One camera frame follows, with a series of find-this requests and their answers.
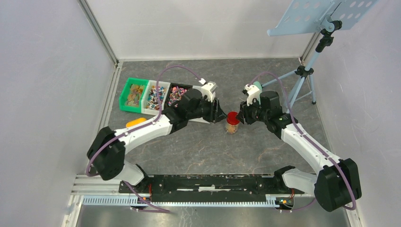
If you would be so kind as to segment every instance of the clear plastic jar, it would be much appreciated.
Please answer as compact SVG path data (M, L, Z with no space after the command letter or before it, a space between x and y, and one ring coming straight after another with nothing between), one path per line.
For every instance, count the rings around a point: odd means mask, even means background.
M227 116L226 132L229 134L234 134L238 131L238 126L240 121L236 119L237 112L229 112Z

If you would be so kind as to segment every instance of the white wall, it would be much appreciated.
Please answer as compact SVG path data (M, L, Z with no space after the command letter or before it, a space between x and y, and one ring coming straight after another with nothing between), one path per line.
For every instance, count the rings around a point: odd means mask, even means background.
M0 1L0 226L60 226L113 64L76 0Z
M299 57L311 35L269 37L292 0L88 0L119 59Z
M359 167L368 227L400 226L401 1L381 0L334 33L314 66L317 103L333 151Z

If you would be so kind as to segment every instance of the red lid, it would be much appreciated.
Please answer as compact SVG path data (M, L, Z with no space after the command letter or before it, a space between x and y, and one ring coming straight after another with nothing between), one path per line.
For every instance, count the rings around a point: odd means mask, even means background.
M227 122L231 125L236 125L239 124L240 121L238 119L236 119L235 117L237 117L238 113L237 112L229 112L228 116L227 116Z

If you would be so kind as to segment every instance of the yellow object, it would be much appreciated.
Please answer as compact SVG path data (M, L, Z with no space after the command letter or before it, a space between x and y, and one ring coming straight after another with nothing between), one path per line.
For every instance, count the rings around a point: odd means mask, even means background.
M133 120L133 121L128 122L128 123L125 125L125 127L129 128L129 127L131 127L131 126L137 125L137 124L142 123L142 122L144 122L144 121L146 121L146 118L141 117L141 118L138 118L138 119L136 119L136 120Z

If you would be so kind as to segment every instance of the robotic arm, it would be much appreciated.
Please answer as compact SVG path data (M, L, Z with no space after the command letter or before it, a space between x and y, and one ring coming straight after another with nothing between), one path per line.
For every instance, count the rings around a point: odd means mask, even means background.
M116 178L127 181L131 185L137 185L146 176L138 165L125 161L125 155L149 140L182 129L191 119L202 117L204 120L213 123L225 119L226 115L221 110L218 99L215 98L214 90L216 88L216 83L208 82L204 83L200 91L189 89L180 101L176 101L166 108L157 121L155 121L156 116L129 128L115 131L109 127L102 128L92 143L87 157L92 159L105 143L123 134L95 158L93 166L105 181Z
M331 158L346 176L355 199L361 197L357 164L350 158L342 160L329 152L313 139L296 119L294 125L290 114L283 113L277 92L262 92L255 85L245 86L243 92L248 98L240 104L237 119L244 124L263 122L270 132L294 148L316 173L305 173L294 166L284 167L274 173L278 188L295 188L311 194L326 211L333 211L348 204L351 202L351 196L338 169L330 161Z

